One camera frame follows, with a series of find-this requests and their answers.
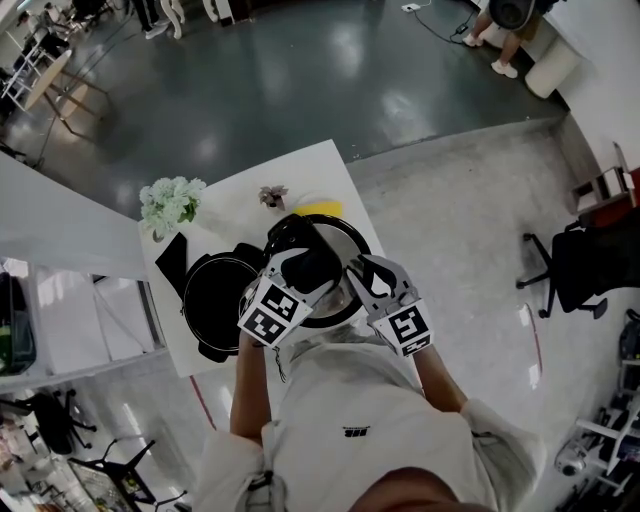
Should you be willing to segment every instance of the person's legs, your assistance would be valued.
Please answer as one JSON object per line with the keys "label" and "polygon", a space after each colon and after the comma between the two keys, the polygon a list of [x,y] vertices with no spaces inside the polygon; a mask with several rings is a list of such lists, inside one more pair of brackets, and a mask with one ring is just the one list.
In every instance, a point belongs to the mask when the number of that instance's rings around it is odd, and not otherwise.
{"label": "person's legs", "polygon": [[503,66],[509,64],[521,44],[522,39],[520,39],[515,32],[509,32],[507,34],[507,37],[504,40],[504,45],[502,46],[502,53],[500,54],[500,63]]}
{"label": "person's legs", "polygon": [[58,50],[58,45],[55,44],[54,41],[51,40],[51,34],[47,34],[40,41],[40,48],[42,48],[45,52],[51,55],[54,59],[57,59],[62,55],[60,50]]}
{"label": "person's legs", "polygon": [[142,25],[142,30],[144,30],[145,32],[149,32],[151,30],[151,25],[147,20],[147,13],[144,10],[144,4],[142,3],[142,0],[133,0],[133,7],[138,13],[138,19],[140,20],[140,25]]}
{"label": "person's legs", "polygon": [[149,21],[152,25],[155,25],[160,17],[158,16],[158,12],[156,11],[154,0],[147,0],[147,9],[149,10]]}
{"label": "person's legs", "polygon": [[471,29],[471,35],[477,39],[480,37],[480,34],[491,26],[492,23],[493,20],[491,19],[491,16],[489,16],[489,13],[486,11],[481,12],[478,15],[478,19],[476,19],[473,29]]}
{"label": "person's legs", "polygon": [[462,40],[464,44],[472,47],[481,46],[483,41],[480,39],[480,34],[487,30],[492,23],[493,20],[491,19],[491,16],[489,16],[489,13],[487,11],[482,11],[478,15],[478,19],[476,19],[476,23],[471,29],[471,32],[469,32],[467,37]]}

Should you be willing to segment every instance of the person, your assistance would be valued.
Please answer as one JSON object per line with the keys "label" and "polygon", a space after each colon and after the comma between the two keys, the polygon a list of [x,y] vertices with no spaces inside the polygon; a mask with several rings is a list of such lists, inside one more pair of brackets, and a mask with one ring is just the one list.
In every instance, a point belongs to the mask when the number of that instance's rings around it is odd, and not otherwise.
{"label": "person", "polygon": [[[511,59],[523,41],[533,41],[533,38],[538,33],[542,17],[547,14],[557,2],[558,0],[535,0],[533,13],[527,24],[521,29],[511,31],[507,34],[500,57],[491,64],[491,67],[496,73],[508,78],[518,77],[518,71],[510,63]],[[463,42],[472,48],[482,46],[484,40],[480,36],[492,23],[493,20],[489,14],[489,9],[485,9],[480,13],[473,29],[467,37],[463,39]]]}
{"label": "person", "polygon": [[40,44],[40,48],[51,55],[54,59],[57,59],[62,55],[60,48],[64,50],[69,48],[69,43],[57,36],[54,36],[50,32],[50,28],[57,24],[51,20],[46,11],[40,14],[32,14],[28,11],[24,11],[18,17],[18,26],[24,23],[27,23],[29,26],[29,31],[35,38],[36,43]]}
{"label": "person", "polygon": [[351,326],[299,342],[277,420],[263,351],[241,333],[230,432],[210,434],[196,512],[513,512],[537,485],[540,438],[468,399],[433,344],[412,370]]}
{"label": "person", "polygon": [[153,39],[156,36],[162,34],[169,27],[169,19],[164,18],[160,19],[158,16],[158,12],[156,11],[154,0],[146,0],[147,9],[149,9],[149,18],[147,19],[147,14],[144,10],[144,4],[142,0],[133,0],[133,7],[138,13],[138,19],[140,20],[140,25],[142,25],[142,30],[145,33],[145,37],[147,39]]}
{"label": "person", "polygon": [[47,2],[44,4],[44,10],[47,12],[53,23],[58,23],[58,21],[60,21],[61,14],[58,6],[53,5],[51,2]]}

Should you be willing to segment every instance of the glossy floor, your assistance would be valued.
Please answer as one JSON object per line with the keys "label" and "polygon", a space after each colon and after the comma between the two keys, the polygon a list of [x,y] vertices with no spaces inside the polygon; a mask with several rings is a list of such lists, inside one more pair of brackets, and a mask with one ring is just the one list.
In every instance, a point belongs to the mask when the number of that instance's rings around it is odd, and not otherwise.
{"label": "glossy floor", "polygon": [[[125,215],[163,176],[214,183],[266,160],[333,139],[345,162],[424,139],[564,114],[522,80],[496,75],[497,52],[447,44],[400,10],[399,0],[310,0],[221,28],[198,0],[185,1],[179,41],[147,41],[137,18],[104,21],[74,36],[74,69],[107,89],[114,108],[69,134],[39,102],[16,113],[7,142],[43,172]],[[471,13],[438,0],[421,18],[448,37]],[[516,62],[524,71],[526,64]]]}

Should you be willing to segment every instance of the black pan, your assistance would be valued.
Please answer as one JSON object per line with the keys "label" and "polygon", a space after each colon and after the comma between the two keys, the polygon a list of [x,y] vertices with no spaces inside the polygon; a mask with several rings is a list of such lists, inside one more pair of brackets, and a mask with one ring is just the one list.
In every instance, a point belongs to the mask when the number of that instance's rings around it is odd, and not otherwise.
{"label": "black pan", "polygon": [[[273,254],[295,247],[314,246],[314,236],[304,231],[303,236],[297,236],[300,218],[296,215],[286,217],[269,231],[269,242],[265,247],[266,259]],[[369,245],[364,237],[350,224],[330,215],[313,214],[302,218],[304,222],[313,225],[315,236],[320,235],[322,244],[330,248],[331,255],[325,254],[319,263],[314,261],[314,287],[335,279],[337,286],[314,306],[314,312],[302,322],[303,327],[309,329],[323,329],[333,327],[351,318],[362,306],[362,302],[355,295],[348,283],[344,268],[355,259],[358,254],[371,254]],[[365,283],[373,283],[373,273],[367,271],[363,276]]]}
{"label": "black pan", "polygon": [[241,243],[233,252],[205,254],[185,275],[186,239],[181,234],[156,261],[181,296],[182,314],[207,359],[221,363],[238,354],[238,304],[263,261],[260,249]]}

